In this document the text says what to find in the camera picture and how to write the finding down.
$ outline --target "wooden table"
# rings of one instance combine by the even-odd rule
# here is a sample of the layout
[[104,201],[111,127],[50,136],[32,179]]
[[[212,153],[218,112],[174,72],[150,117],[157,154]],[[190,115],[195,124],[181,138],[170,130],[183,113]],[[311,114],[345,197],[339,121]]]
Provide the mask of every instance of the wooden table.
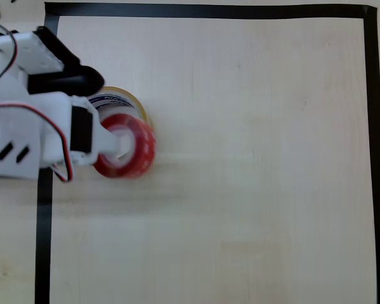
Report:
[[0,303],[380,303],[380,1],[338,2],[377,10],[48,4],[158,152],[139,180],[0,179]]

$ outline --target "tape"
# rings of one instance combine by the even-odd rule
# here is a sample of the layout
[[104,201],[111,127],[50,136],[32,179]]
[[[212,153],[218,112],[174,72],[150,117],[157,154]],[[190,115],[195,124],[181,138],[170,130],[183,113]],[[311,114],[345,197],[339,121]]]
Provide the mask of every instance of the tape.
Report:
[[111,115],[121,113],[151,124],[151,119],[139,100],[130,92],[118,87],[104,87],[96,95],[91,96],[89,101],[98,110],[100,122]]
[[155,135],[143,120],[117,113],[104,119],[104,128],[120,137],[123,155],[99,155],[94,168],[105,177],[135,178],[146,173],[155,158]]

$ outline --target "red tape roll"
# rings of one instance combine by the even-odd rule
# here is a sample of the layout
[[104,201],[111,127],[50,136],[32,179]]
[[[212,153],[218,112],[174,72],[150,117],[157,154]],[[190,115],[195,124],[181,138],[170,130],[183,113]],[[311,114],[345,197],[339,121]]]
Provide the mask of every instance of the red tape roll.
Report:
[[143,120],[128,114],[114,114],[101,122],[112,133],[129,133],[133,147],[123,160],[117,156],[99,155],[94,168],[105,177],[135,178],[150,168],[155,158],[155,136]]

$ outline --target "red wire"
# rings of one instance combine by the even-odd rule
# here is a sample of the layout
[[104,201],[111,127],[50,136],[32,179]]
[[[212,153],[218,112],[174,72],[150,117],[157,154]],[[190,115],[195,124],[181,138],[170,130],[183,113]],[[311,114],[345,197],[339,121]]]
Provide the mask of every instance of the red wire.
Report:
[[27,104],[19,104],[19,103],[0,103],[0,108],[25,108],[28,109],[35,114],[38,114],[41,118],[45,119],[46,122],[48,122],[55,131],[60,135],[62,140],[62,147],[63,147],[63,156],[65,158],[65,164],[66,164],[66,170],[68,172],[68,179],[64,179],[62,176],[60,176],[57,172],[55,174],[63,181],[63,182],[70,182],[73,179],[73,167],[72,167],[72,161],[70,160],[69,155],[69,148],[68,148],[68,141],[66,139],[65,134],[62,132],[62,130],[45,114],[40,112],[39,110],[35,109],[33,106],[29,106]]

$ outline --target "white plastic part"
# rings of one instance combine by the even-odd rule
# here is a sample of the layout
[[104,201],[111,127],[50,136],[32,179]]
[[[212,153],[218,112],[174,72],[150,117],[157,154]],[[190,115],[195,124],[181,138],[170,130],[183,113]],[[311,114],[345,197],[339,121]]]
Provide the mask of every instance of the white plastic part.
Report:
[[[87,98],[70,97],[62,92],[34,95],[28,93],[27,73],[60,72],[63,70],[63,64],[33,33],[15,34],[15,37],[19,56],[11,69],[0,78],[0,103],[12,102],[39,110],[64,133],[68,149],[70,149],[72,107],[86,108],[93,115],[91,152],[70,151],[73,164],[92,164],[98,159],[99,153],[116,155],[120,151],[119,137],[100,124],[99,113]],[[8,36],[0,37],[0,50],[1,72],[13,52]],[[39,168],[64,162],[60,135],[43,118],[24,108],[0,108],[1,156],[5,154],[3,149],[8,146],[11,146],[11,149],[4,157],[0,157],[0,176],[3,177],[37,179]],[[28,152],[24,153],[21,159],[20,153],[25,148],[28,148]]]
[[96,162],[98,155],[111,153],[117,154],[120,151],[120,140],[118,136],[107,131],[99,121],[99,113],[87,98],[74,96],[72,105],[86,108],[93,115],[92,126],[92,146],[88,154],[72,152],[72,160],[78,165],[87,165]]
[[[14,34],[18,46],[16,64],[28,74],[45,74],[63,71],[63,63],[42,43],[33,32]],[[0,51],[8,58],[13,54],[13,43],[8,35],[0,36]]]

